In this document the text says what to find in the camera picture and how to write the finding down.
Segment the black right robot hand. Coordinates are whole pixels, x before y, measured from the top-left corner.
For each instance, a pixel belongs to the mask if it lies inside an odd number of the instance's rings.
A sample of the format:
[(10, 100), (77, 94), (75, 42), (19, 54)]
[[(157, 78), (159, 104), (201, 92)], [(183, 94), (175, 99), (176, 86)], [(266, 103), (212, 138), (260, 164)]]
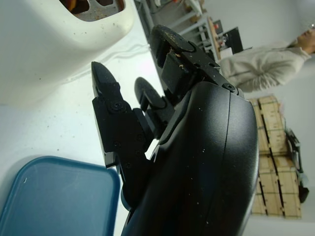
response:
[(240, 236), (258, 179), (255, 113), (242, 91), (194, 43), (158, 25), (150, 47), (160, 96), (144, 78), (123, 99), (101, 63), (91, 63), (93, 108), (104, 162), (123, 181), (124, 236)]

